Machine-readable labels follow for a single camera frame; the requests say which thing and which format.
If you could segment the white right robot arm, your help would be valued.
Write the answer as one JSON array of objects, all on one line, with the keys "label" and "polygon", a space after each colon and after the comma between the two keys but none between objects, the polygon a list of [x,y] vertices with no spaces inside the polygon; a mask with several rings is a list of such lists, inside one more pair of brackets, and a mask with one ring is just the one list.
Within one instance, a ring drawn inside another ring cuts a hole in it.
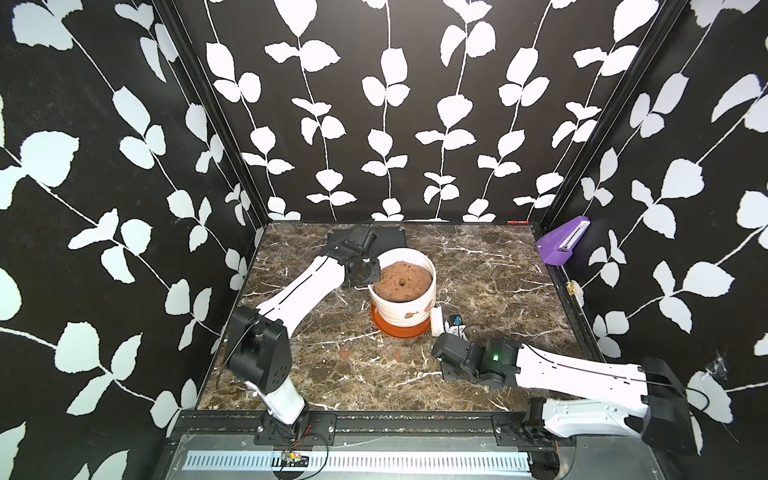
[{"label": "white right robot arm", "polygon": [[622,436],[675,454],[697,451],[687,389],[662,360],[607,364],[505,339],[481,345],[451,333],[436,339],[431,354],[446,381],[561,394],[530,400],[515,423],[529,438]]}]

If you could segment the white ceramic pot with mud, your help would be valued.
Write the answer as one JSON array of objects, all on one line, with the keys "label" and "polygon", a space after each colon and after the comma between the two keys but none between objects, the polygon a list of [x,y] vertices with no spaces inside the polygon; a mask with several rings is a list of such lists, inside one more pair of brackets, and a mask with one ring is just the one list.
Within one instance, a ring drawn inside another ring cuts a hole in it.
[{"label": "white ceramic pot with mud", "polygon": [[429,323],[437,291],[433,262],[410,248],[388,250],[378,260],[381,278],[368,287],[376,318],[398,329]]}]

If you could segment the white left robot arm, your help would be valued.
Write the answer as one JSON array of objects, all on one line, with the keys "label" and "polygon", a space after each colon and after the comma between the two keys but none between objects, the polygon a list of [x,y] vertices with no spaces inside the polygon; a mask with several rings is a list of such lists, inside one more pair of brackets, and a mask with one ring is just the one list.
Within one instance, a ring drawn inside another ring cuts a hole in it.
[{"label": "white left robot arm", "polygon": [[288,286],[256,308],[238,307],[232,314],[223,366],[257,394],[270,423],[291,439],[309,425],[307,402],[290,378],[291,336],[332,291],[380,280],[378,240],[370,225],[332,232],[321,253]]}]

